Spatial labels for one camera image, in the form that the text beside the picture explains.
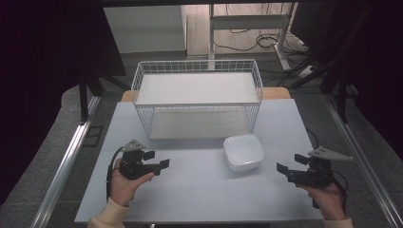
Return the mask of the white power strip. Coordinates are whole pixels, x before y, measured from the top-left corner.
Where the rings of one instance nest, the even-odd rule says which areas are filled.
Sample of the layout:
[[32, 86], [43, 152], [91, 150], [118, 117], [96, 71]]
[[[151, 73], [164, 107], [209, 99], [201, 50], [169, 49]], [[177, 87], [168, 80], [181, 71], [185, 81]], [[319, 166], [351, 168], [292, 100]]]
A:
[[314, 71], [317, 70], [316, 66], [307, 66], [306, 68], [304, 68], [298, 75], [299, 78], [304, 78], [306, 76], [308, 76], [309, 74], [313, 73]]

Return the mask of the black floor frame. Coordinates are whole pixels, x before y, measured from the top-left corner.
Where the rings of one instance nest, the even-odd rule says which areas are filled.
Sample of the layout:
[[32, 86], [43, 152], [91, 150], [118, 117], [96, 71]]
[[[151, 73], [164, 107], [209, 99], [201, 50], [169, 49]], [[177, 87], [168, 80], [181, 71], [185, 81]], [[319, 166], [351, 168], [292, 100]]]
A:
[[101, 139], [103, 129], [104, 128], [102, 126], [91, 126], [86, 133], [82, 147], [97, 147]]

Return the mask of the white desk frame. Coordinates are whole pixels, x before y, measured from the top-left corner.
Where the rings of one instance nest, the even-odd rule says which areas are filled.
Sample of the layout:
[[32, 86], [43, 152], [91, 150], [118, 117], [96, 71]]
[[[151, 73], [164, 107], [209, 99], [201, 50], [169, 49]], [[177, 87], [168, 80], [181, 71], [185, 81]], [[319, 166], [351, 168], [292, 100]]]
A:
[[215, 58], [214, 31], [223, 29], [278, 29], [278, 40], [274, 44], [282, 69], [291, 67], [283, 51], [283, 43], [293, 15], [295, 4], [292, 3], [285, 14], [265, 15], [214, 15], [214, 5], [209, 5], [209, 48], [208, 58]]

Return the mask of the person's right hand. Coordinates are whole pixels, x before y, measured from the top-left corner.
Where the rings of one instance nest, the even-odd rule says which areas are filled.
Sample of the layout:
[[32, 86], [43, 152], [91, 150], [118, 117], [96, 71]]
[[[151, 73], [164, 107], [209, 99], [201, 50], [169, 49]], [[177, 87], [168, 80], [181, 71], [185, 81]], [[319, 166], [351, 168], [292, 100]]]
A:
[[348, 218], [342, 207], [341, 193], [334, 183], [322, 189], [305, 185], [300, 185], [299, 188], [306, 190], [308, 196], [317, 203], [325, 220], [337, 221]]

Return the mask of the black stand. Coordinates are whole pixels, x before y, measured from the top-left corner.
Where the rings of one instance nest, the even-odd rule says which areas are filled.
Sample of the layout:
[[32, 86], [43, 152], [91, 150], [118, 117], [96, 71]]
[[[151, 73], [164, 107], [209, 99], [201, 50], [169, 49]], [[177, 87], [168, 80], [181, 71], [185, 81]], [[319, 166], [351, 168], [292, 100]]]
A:
[[79, 91], [80, 91], [80, 107], [81, 121], [80, 125], [86, 123], [89, 119], [87, 91], [90, 90], [93, 96], [101, 97], [104, 94], [104, 88], [101, 85], [100, 79], [105, 79], [108, 82], [121, 88], [123, 91], [129, 90], [129, 85], [119, 81], [114, 76], [107, 75], [98, 69], [83, 70], [81, 73]]
[[323, 94], [330, 94], [335, 87], [337, 87], [336, 94], [336, 113], [338, 117], [345, 124], [348, 122], [346, 117], [346, 101], [351, 98], [351, 95], [347, 92], [348, 81], [347, 75], [343, 66], [341, 65], [341, 60], [335, 58], [324, 66], [320, 66], [318, 69], [314, 70], [312, 73], [308, 74], [304, 78], [287, 85], [286, 88], [293, 89], [298, 88], [307, 84], [308, 82], [314, 80], [315, 78], [325, 74], [325, 78], [322, 81], [319, 89]]

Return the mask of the wooden table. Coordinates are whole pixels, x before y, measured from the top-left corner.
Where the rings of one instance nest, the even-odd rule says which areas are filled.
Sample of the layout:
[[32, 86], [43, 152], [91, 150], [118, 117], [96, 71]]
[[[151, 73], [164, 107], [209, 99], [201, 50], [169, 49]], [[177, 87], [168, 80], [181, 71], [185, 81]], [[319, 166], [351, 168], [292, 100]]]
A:
[[[290, 99], [291, 95], [285, 87], [263, 87], [261, 89], [263, 100]], [[122, 96], [122, 102], [131, 102], [131, 92], [126, 91]]]

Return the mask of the aluminium rail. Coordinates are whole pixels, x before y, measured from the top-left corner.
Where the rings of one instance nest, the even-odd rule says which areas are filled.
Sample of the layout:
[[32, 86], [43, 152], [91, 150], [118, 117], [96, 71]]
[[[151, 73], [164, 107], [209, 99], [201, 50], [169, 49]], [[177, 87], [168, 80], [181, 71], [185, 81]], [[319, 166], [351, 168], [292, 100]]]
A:
[[333, 119], [335, 120], [344, 141], [347, 143], [358, 168], [363, 174], [364, 179], [369, 184], [370, 189], [372, 190], [374, 197], [391, 228], [403, 228], [403, 218], [399, 215], [399, 212], [390, 194], [383, 186], [379, 177], [371, 167], [367, 157], [364, 155], [364, 151], [362, 150], [350, 126], [347, 123], [344, 123], [341, 117], [338, 115], [336, 110], [336, 102], [333, 100], [332, 96], [328, 94], [323, 95], [322, 98], [324, 103], [327, 105], [327, 108], [330, 111]]
[[47, 227], [57, 201], [61, 196], [63, 188], [65, 187], [69, 173], [73, 167], [73, 164], [75, 163], [86, 133], [89, 130], [100, 100], [100, 97], [95, 96], [90, 99], [89, 104], [86, 107], [88, 110], [88, 117], [76, 128], [68, 145], [67, 151], [62, 158], [62, 161], [29, 228]]

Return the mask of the black curtain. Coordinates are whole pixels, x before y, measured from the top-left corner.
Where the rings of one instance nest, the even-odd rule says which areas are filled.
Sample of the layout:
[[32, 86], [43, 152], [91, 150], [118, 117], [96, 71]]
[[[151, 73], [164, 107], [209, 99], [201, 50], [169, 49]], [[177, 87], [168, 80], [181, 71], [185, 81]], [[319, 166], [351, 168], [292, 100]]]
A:
[[85, 77], [125, 72], [101, 0], [0, 0], [0, 205]]
[[342, 67], [357, 90], [355, 105], [403, 160], [403, 0], [301, 1], [291, 32], [324, 65], [341, 50], [366, 3], [373, 7]]

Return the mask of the white wire basket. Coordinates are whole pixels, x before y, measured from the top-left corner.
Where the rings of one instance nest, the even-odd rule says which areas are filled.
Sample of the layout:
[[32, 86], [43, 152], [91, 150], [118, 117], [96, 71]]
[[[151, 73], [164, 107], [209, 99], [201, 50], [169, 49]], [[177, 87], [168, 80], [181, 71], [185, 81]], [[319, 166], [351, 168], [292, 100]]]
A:
[[262, 80], [253, 59], [147, 61], [131, 97], [151, 140], [220, 139], [254, 130]]

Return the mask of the white cabinet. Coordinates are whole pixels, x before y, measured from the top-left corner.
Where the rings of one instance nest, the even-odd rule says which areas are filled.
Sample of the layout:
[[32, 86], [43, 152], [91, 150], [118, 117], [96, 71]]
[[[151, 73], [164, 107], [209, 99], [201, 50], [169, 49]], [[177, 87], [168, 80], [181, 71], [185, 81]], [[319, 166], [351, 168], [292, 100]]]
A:
[[185, 51], [182, 6], [104, 8], [121, 53]]

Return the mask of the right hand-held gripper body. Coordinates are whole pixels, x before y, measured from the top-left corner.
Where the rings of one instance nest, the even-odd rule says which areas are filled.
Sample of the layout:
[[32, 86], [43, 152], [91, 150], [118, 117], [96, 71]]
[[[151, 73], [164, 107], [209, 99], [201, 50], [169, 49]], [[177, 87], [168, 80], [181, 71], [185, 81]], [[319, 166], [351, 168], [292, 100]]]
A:
[[352, 162], [352, 156], [339, 154], [324, 147], [318, 147], [308, 153], [310, 162], [306, 171], [297, 171], [294, 183], [297, 185], [325, 188], [333, 182], [332, 161]]

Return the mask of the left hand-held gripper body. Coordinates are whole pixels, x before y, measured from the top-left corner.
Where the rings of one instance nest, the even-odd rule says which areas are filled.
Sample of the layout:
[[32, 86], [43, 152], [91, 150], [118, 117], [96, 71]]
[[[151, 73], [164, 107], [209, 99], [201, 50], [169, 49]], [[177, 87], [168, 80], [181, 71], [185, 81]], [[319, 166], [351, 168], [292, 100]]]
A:
[[122, 149], [119, 171], [125, 178], [134, 181], [145, 174], [153, 173], [155, 164], [144, 164], [144, 149], [145, 146], [137, 140], [128, 142]]

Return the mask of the white square bowl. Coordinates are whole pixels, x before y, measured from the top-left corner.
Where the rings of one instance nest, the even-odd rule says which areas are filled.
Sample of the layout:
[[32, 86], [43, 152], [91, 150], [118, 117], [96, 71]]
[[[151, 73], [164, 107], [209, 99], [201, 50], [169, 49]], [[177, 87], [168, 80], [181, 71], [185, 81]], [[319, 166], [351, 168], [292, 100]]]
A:
[[226, 162], [233, 172], [242, 172], [259, 167], [264, 160], [264, 150], [257, 136], [244, 134], [224, 140]]

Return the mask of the person's left hand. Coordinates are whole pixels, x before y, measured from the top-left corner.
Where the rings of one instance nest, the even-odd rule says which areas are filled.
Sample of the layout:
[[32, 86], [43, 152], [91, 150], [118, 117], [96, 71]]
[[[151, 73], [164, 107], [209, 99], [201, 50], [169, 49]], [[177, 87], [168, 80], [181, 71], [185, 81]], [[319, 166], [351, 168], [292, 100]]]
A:
[[137, 180], [129, 180], [125, 178], [119, 171], [121, 159], [115, 161], [112, 169], [112, 176], [110, 182], [110, 198], [117, 204], [127, 207], [128, 204], [134, 199], [134, 195], [138, 188], [154, 178], [153, 173], [148, 173]]

